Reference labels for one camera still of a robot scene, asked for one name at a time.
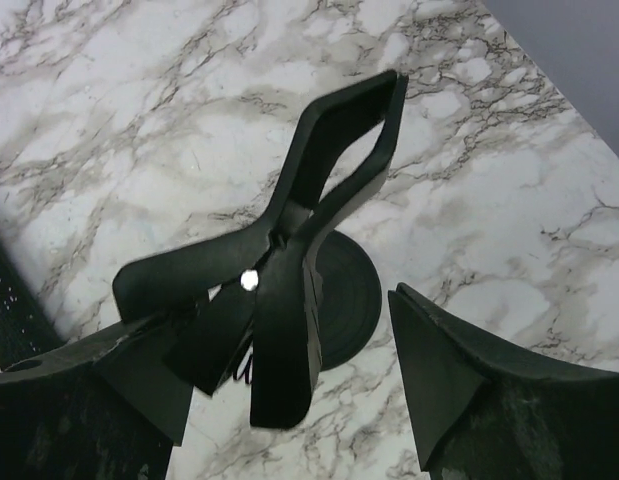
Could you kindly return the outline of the black microphone silver grille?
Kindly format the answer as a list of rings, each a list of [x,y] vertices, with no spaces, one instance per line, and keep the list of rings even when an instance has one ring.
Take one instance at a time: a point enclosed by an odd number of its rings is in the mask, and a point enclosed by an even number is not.
[[[63,345],[0,242],[0,369]]]

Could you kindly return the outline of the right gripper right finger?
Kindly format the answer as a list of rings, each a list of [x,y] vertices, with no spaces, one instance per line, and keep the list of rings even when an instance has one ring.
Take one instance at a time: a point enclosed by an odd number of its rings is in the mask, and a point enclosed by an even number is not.
[[[519,347],[406,284],[388,294],[420,468],[433,479],[619,479],[619,373]]]

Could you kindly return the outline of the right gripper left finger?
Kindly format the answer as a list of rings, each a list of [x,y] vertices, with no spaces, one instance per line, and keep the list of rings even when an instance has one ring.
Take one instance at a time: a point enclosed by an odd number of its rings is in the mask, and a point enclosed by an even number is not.
[[[0,479],[163,479],[192,388],[172,325],[117,323],[0,373]]]

